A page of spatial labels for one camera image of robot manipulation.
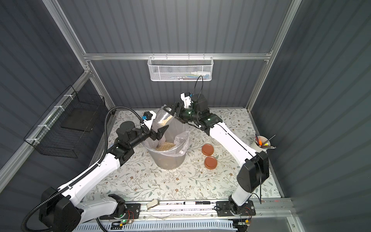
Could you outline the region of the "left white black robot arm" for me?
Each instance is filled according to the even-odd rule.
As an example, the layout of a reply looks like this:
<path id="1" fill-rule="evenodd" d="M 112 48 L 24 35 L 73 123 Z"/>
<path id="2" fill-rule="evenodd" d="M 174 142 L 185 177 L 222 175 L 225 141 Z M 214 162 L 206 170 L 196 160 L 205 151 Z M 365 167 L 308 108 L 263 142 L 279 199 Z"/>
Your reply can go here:
<path id="1" fill-rule="evenodd" d="M 49 188 L 42 194 L 40 222 L 47 226 L 48 231 L 71 232 L 79 224 L 101 216 L 125 217 L 125 200 L 116 194 L 109 194 L 93 202 L 82 203 L 82 200 L 100 181 L 125 164 L 134 154 L 137 145 L 148 138 L 160 140 L 167 129 L 166 125 L 145 132 L 143 128 L 136 128 L 132 121 L 123 122 L 116 130 L 115 143 L 102 161 L 94 163 L 59 189 Z"/>

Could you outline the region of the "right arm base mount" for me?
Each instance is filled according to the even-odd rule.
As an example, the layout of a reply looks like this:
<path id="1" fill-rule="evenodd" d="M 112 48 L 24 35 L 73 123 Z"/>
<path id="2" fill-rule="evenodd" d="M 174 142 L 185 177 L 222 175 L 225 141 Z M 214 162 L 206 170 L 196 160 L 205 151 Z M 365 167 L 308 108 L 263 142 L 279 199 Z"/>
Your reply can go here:
<path id="1" fill-rule="evenodd" d="M 219 217 L 231 216 L 246 216 L 252 217 L 256 215 L 256 210 L 253 201 L 248 200 L 242 206 L 237 206 L 233 201 L 218 201 L 214 210 Z"/>

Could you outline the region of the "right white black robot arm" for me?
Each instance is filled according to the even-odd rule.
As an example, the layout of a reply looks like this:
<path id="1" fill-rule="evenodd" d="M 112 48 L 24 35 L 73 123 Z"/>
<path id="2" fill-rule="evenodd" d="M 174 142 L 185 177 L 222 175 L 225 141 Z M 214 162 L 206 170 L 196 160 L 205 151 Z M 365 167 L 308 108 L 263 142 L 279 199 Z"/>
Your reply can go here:
<path id="1" fill-rule="evenodd" d="M 181 94 L 181 102 L 165 105 L 162 109 L 183 124 L 189 124 L 205 132 L 219 142 L 239 163 L 238 186 L 229 197 L 230 206 L 243 207 L 253 191 L 269 177 L 269 157 L 257 152 L 238 138 L 214 113 L 202 94 Z"/>

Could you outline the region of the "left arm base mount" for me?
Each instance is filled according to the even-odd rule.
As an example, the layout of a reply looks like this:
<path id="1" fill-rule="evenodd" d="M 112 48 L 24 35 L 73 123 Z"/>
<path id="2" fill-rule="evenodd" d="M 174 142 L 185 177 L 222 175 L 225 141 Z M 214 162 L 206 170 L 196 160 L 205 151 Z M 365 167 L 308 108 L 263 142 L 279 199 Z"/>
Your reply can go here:
<path id="1" fill-rule="evenodd" d="M 114 213 L 101 216 L 100 220 L 138 219 L 141 211 L 140 204 L 125 204 L 118 206 Z"/>

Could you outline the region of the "oatmeal glass jar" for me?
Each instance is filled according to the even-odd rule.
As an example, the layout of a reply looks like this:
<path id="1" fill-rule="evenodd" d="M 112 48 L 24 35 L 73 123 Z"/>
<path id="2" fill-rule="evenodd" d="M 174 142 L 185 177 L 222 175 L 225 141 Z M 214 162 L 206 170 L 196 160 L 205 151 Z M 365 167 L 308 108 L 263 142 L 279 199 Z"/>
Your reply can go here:
<path id="1" fill-rule="evenodd" d="M 153 122 L 153 129 L 156 131 L 157 129 L 169 125 L 172 126 L 175 117 L 171 116 L 167 112 L 163 110 L 163 106 L 157 111 L 156 119 Z"/>

